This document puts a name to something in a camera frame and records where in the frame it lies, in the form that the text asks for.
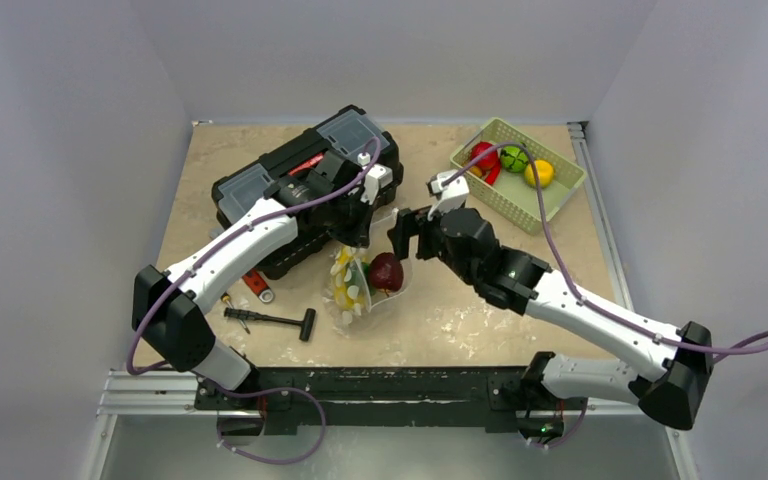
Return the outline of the dark red toy fruit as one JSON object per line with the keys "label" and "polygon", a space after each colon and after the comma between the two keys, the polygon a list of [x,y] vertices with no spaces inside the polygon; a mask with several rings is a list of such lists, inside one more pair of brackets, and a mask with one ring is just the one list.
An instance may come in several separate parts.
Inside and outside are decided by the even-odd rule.
{"label": "dark red toy fruit", "polygon": [[370,263],[369,283],[375,290],[396,292],[404,284],[401,261],[391,252],[379,253]]}

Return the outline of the clear zip top bag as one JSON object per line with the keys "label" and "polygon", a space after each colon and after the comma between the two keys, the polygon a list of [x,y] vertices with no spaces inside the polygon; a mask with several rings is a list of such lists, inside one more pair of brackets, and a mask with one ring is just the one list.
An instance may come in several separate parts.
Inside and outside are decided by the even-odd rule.
{"label": "clear zip top bag", "polygon": [[410,286],[411,261],[397,258],[388,237],[397,214],[393,208],[373,215],[368,247],[340,246],[333,252],[323,301],[335,328],[344,334],[359,334],[383,322]]}

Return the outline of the yellow toy banana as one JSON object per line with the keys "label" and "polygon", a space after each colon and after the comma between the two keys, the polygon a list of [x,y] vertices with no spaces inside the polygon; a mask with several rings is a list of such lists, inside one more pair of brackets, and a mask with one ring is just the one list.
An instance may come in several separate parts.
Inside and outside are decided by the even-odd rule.
{"label": "yellow toy banana", "polygon": [[330,268],[331,291],[336,305],[355,315],[361,315],[365,305],[362,271],[358,269],[365,259],[365,249],[343,246]]}

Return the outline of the green toy pepper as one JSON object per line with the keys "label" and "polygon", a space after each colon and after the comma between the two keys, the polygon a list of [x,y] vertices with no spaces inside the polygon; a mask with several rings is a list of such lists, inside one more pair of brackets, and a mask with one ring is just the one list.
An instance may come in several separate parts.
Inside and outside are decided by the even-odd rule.
{"label": "green toy pepper", "polygon": [[372,298],[376,293],[376,290],[369,283],[369,279],[368,279],[369,270],[370,270],[370,264],[368,262],[362,261],[360,263],[360,286],[362,288],[362,291],[364,292],[364,295],[367,298]]}

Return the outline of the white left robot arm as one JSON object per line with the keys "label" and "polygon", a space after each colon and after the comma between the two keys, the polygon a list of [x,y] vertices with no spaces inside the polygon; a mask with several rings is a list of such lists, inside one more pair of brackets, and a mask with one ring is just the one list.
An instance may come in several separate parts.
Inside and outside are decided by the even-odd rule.
{"label": "white left robot arm", "polygon": [[205,316],[245,273],[308,227],[321,228],[351,247],[369,244],[371,219],[381,191],[393,184],[379,154],[350,160],[328,151],[313,168],[273,182],[248,212],[189,257],[161,270],[148,265],[134,281],[132,327],[161,361],[138,367],[136,349],[126,357],[129,374],[163,367],[192,372],[219,386],[232,408],[257,399],[259,372],[244,354],[220,340]]}

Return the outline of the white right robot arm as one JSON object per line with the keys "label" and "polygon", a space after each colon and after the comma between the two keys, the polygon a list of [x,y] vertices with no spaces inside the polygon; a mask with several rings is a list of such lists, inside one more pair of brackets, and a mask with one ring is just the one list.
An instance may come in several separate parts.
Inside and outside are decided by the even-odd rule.
{"label": "white right robot arm", "polygon": [[612,353],[632,376],[587,390],[582,368],[574,367],[574,396],[636,404],[664,426],[693,428],[714,366],[705,326],[661,323],[568,283],[546,261],[502,245],[473,208],[403,209],[387,237],[398,259],[416,238],[418,259],[439,260],[486,303],[565,329]]}

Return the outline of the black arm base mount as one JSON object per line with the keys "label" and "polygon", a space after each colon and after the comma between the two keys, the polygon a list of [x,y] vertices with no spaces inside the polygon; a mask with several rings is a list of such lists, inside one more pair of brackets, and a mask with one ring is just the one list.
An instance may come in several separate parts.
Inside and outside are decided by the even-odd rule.
{"label": "black arm base mount", "polygon": [[231,396],[198,380],[194,406],[251,413],[267,435],[300,426],[460,427],[487,433],[561,436],[565,418],[586,409],[583,397],[562,400],[538,376],[551,355],[527,366],[262,367],[255,382]]}

